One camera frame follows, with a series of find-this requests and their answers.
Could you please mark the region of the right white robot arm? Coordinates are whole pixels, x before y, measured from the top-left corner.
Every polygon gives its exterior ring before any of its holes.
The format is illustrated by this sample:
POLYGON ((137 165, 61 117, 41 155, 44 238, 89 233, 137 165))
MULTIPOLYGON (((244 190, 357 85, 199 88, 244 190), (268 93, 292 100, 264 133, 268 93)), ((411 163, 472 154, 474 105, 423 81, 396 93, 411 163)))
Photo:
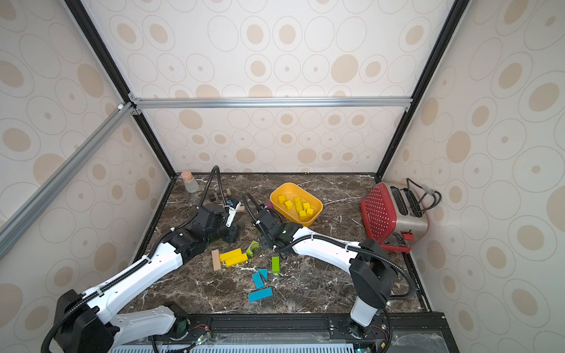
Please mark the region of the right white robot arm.
POLYGON ((373 318, 383 313, 390 301, 411 299, 415 294, 410 274, 393 262, 376 241, 332 238, 299 223, 284 222, 281 214, 258 204, 248 193, 242 194, 242 201, 260 232, 260 241, 274 252, 313 257, 351 276, 356 299, 348 330, 354 337, 363 337, 373 318))

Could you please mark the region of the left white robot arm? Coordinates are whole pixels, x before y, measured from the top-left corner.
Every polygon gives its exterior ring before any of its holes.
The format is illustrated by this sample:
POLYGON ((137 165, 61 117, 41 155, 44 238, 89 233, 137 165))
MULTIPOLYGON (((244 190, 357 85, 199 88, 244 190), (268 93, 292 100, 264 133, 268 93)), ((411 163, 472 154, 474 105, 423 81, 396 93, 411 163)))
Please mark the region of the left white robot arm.
POLYGON ((179 269, 217 240, 234 242, 241 227, 233 223, 239 204, 200 201, 196 213, 172 227, 131 266, 109 280, 78 294, 70 290, 57 300, 52 328, 41 344, 49 352, 52 342, 64 352, 108 352, 138 338, 164 335, 185 315, 172 305, 119 316, 122 308, 162 277, 179 269))

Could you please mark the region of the green rainbow arch block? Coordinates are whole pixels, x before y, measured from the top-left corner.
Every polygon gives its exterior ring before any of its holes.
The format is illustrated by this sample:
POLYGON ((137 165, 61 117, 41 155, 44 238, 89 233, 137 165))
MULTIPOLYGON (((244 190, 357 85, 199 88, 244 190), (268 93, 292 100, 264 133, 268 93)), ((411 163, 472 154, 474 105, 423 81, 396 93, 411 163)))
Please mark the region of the green rainbow arch block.
POLYGON ((257 242, 257 241, 251 242, 251 244, 248 246, 247 251, 246 251, 247 256, 249 258, 254 257, 255 256, 254 251, 259 247, 260 247, 259 242, 257 242))

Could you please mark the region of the green upright block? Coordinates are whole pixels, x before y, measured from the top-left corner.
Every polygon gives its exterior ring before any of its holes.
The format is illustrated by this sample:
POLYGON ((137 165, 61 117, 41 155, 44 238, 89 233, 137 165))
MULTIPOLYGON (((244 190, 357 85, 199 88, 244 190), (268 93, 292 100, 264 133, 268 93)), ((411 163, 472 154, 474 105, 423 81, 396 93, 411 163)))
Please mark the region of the green upright block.
POLYGON ((279 274, 280 273, 280 258, 279 257, 272 257, 272 273, 279 274))

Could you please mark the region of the natural wood long block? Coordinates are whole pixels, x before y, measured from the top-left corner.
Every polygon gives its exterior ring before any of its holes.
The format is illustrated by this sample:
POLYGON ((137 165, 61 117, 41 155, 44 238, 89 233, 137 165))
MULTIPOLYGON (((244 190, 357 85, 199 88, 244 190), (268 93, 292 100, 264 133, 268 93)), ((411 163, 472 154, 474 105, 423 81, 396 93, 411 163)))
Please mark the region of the natural wood long block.
POLYGON ((215 249, 211 252, 212 262, 213 262, 213 270, 218 272, 222 269, 222 262, 220 259, 219 250, 215 249))

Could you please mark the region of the yellow plastic bowl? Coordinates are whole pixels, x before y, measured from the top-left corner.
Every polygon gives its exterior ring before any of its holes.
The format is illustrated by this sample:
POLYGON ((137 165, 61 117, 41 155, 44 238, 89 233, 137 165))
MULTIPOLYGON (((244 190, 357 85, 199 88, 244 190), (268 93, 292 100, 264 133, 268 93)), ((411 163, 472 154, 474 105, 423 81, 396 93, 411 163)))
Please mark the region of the yellow plastic bowl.
POLYGON ((324 207, 319 199, 291 182, 279 186, 269 199, 275 210, 305 227, 312 225, 324 207))

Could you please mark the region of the small teal triangle block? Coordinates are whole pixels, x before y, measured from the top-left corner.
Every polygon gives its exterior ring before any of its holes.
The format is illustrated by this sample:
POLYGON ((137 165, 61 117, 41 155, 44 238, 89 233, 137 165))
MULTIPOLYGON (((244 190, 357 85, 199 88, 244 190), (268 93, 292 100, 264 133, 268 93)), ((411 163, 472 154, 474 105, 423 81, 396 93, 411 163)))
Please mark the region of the small teal triangle block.
POLYGON ((268 272, 266 269, 258 269, 257 270, 263 280, 267 281, 268 279, 268 272))

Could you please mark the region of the small bottle pink cap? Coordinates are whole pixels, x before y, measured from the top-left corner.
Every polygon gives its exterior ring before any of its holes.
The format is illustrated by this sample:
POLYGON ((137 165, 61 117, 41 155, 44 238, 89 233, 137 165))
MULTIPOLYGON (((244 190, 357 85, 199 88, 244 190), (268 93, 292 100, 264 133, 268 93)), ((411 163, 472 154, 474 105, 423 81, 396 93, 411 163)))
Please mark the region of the small bottle pink cap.
POLYGON ((180 175, 186 191, 190 194, 195 194, 199 191, 200 186, 190 171, 183 171, 180 175))

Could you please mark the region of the teal parallelogram block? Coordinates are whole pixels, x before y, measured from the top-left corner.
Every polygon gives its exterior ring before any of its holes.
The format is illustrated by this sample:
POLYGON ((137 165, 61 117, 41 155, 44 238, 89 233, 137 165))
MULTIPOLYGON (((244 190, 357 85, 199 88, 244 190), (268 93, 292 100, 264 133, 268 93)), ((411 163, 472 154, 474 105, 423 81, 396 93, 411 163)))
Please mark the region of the teal parallelogram block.
POLYGON ((252 280, 253 280, 253 282, 255 284, 255 288, 257 290, 260 290, 260 289, 265 287, 265 283, 264 283, 263 278, 262 278, 262 276, 259 272, 254 273, 252 275, 252 280))

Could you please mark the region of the teal long block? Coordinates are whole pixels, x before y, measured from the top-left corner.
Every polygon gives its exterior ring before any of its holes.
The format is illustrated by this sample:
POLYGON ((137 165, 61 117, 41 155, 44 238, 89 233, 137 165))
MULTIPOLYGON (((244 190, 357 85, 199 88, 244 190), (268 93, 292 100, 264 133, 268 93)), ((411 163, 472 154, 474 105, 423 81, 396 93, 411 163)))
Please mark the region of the teal long block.
POLYGON ((257 291, 253 291, 248 294, 248 300, 250 302, 257 302, 262 299, 266 299, 273 296, 273 292, 271 288, 262 288, 257 291))

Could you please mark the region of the silver toaster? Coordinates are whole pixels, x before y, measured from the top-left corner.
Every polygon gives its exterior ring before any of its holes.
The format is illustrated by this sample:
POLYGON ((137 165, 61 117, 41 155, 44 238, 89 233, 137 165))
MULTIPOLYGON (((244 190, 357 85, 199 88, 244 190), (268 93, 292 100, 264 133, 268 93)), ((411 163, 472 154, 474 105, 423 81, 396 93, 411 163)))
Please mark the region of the silver toaster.
POLYGON ((406 186, 386 183, 385 189, 385 195, 390 198, 393 207, 388 213, 394 242, 399 243, 402 238, 404 244, 412 246, 428 231, 428 218, 423 206, 418 204, 416 194, 406 186))

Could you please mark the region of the aluminium crossbar rear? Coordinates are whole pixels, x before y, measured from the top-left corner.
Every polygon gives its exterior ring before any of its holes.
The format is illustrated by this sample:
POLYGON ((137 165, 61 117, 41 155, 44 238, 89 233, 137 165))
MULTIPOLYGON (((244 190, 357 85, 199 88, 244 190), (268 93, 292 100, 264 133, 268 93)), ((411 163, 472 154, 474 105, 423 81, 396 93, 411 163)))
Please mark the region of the aluminium crossbar rear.
POLYGON ((407 96, 385 97, 300 97, 229 99, 135 99, 141 109, 219 109, 219 108, 294 108, 294 107, 410 107, 407 96))

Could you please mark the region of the aluminium crossbar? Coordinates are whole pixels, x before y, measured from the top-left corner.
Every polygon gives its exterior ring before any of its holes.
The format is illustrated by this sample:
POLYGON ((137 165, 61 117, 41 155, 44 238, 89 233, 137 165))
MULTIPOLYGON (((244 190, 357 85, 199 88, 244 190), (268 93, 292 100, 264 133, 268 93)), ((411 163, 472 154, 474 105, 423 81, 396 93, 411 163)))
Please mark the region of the aluminium crossbar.
POLYGON ((410 107, 407 96, 385 97, 300 97, 229 99, 135 99, 141 109, 219 109, 219 108, 294 108, 294 107, 410 107))
POLYGON ((132 115, 133 103, 123 104, 41 185, 1 228, 1 257, 16 245, 22 235, 91 159, 124 118, 132 115))

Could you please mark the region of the aluminium crossbar left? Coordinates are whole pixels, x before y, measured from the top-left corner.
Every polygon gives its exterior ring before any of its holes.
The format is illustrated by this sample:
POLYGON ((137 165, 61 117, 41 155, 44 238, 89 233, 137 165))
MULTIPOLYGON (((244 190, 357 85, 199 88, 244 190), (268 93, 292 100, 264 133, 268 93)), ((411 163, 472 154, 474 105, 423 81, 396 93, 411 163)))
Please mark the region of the aluminium crossbar left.
POLYGON ((123 104, 41 185, 1 228, 1 257, 16 245, 22 235, 91 159, 124 118, 132 115, 133 103, 123 104))

